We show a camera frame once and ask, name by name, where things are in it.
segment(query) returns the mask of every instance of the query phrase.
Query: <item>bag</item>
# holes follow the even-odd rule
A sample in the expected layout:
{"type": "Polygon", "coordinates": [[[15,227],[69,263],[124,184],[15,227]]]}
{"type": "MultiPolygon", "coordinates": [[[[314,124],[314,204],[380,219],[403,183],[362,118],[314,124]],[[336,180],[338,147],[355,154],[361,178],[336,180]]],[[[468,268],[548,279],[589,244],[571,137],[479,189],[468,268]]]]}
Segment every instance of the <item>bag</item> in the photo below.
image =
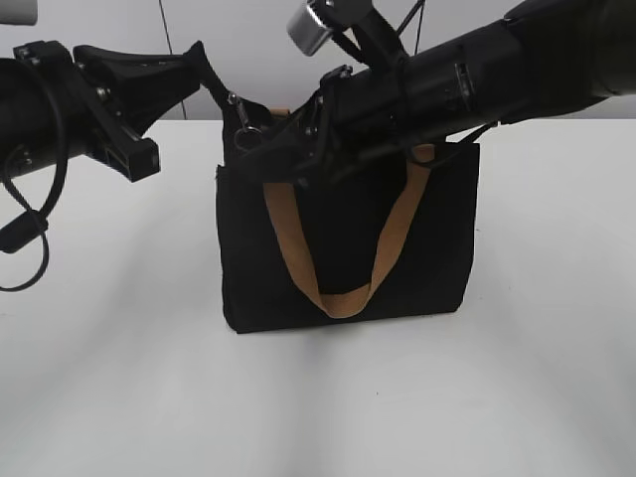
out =
{"type": "MultiPolygon", "coordinates": [[[[200,75],[224,113],[217,226],[228,324],[252,333],[456,311],[473,262],[479,146],[416,148],[420,163],[452,155],[432,171],[397,154],[336,186],[259,184],[232,167],[241,122],[204,58],[200,75]]],[[[245,108],[275,127],[264,106],[245,108]]]]}

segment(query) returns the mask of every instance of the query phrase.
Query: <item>tan handle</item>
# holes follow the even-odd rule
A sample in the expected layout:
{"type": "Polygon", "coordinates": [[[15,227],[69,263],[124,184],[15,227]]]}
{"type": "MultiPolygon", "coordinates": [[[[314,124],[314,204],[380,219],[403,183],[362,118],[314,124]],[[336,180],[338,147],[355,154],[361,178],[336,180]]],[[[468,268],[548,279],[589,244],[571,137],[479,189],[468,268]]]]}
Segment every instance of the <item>tan handle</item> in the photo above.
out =
{"type": "MultiPolygon", "coordinates": [[[[434,146],[418,146],[413,152],[418,162],[425,163],[433,159],[434,146]]],[[[338,295],[320,293],[314,262],[300,222],[294,187],[285,183],[264,184],[269,217],[296,287],[331,318],[351,318],[363,311],[398,262],[429,176],[430,170],[406,163],[406,185],[380,233],[371,282],[338,295]]]]}

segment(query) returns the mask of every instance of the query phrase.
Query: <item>white table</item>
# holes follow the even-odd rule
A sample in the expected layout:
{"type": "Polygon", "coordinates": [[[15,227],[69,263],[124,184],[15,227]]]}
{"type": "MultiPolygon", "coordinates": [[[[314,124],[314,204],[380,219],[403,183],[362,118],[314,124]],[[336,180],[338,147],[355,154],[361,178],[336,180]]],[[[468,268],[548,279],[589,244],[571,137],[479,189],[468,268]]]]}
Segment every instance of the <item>white table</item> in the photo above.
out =
{"type": "MultiPolygon", "coordinates": [[[[636,121],[483,139],[457,314],[249,336],[222,315],[221,124],[150,135],[139,184],[72,162],[49,273],[0,295],[0,475],[634,475],[636,121]]],[[[2,283],[39,253],[0,256],[2,283]]]]}

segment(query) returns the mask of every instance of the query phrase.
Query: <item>screw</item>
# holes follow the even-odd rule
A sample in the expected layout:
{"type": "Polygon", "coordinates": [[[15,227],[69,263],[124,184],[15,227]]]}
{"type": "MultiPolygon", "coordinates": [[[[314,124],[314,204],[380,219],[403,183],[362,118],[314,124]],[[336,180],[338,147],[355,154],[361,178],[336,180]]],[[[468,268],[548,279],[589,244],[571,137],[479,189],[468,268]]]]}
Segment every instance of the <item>screw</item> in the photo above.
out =
{"type": "Polygon", "coordinates": [[[25,47],[25,48],[21,48],[21,49],[19,49],[19,50],[17,51],[17,53],[18,53],[18,57],[20,57],[20,58],[21,58],[21,59],[23,59],[23,60],[24,60],[25,58],[27,58],[29,55],[31,55],[31,52],[30,52],[30,51],[29,51],[29,49],[28,49],[28,48],[26,48],[26,47],[25,47]]]}
{"type": "Polygon", "coordinates": [[[99,96],[99,100],[106,101],[108,99],[108,89],[100,86],[97,87],[95,91],[97,92],[97,96],[99,96]]]}
{"type": "Polygon", "coordinates": [[[345,80],[351,77],[351,73],[354,71],[352,67],[346,67],[344,70],[340,72],[340,78],[345,80]]]}

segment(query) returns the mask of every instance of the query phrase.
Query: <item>white wall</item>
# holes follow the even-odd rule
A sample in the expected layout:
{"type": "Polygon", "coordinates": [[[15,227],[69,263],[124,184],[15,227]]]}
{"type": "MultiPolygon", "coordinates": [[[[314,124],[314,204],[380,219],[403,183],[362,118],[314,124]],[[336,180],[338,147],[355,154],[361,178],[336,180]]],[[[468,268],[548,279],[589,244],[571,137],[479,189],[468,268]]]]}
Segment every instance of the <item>white wall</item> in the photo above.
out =
{"type": "MultiPolygon", "coordinates": [[[[272,106],[297,106],[329,70],[353,61],[328,45],[305,58],[287,38],[286,24],[301,0],[163,0],[175,53],[202,40],[229,87],[272,106]]],[[[422,48],[500,18],[521,0],[428,0],[422,48]]],[[[398,24],[414,0],[375,0],[398,24]]],[[[415,23],[404,35],[412,50],[415,23]]],[[[0,54],[34,40],[60,40],[71,47],[93,44],[131,53],[166,53],[159,0],[40,0],[37,27],[0,26],[0,54]]],[[[219,117],[200,92],[186,103],[190,118],[219,117]]],[[[174,110],[169,117],[180,117],[174,110]]],[[[636,98],[607,101],[576,117],[636,117],[636,98]]]]}

